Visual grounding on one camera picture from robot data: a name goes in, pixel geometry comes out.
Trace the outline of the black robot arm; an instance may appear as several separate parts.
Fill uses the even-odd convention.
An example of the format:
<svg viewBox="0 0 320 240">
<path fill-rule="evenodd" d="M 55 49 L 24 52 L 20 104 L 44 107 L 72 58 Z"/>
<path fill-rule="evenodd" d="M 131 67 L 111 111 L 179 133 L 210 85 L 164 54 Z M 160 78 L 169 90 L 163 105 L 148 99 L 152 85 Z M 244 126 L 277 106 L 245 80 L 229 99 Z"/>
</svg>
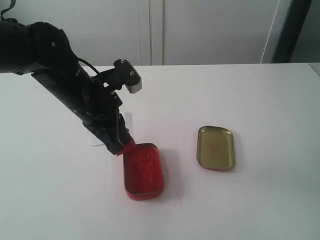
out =
<svg viewBox="0 0 320 240">
<path fill-rule="evenodd" d="M 117 95 L 122 86 L 130 88 L 141 80 L 128 61 L 116 60 L 112 69 L 90 76 L 81 67 L 63 30 L 46 22 L 23 25 L 3 20 L 0 71 L 30 74 L 113 155 L 125 154 L 135 147 Z"/>
</svg>

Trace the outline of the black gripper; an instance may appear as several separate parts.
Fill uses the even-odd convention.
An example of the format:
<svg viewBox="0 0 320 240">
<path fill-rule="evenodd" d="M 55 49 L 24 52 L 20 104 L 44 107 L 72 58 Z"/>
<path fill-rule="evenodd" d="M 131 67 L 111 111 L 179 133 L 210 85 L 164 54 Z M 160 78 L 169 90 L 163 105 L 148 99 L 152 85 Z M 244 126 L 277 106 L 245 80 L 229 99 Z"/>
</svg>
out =
<svg viewBox="0 0 320 240">
<path fill-rule="evenodd" d="M 83 125 L 95 137 L 103 142 L 107 150 L 113 155 L 122 155 L 125 146 L 132 140 L 126 128 L 123 115 L 116 110 L 107 118 L 94 118 L 88 112 L 82 114 Z"/>
</svg>

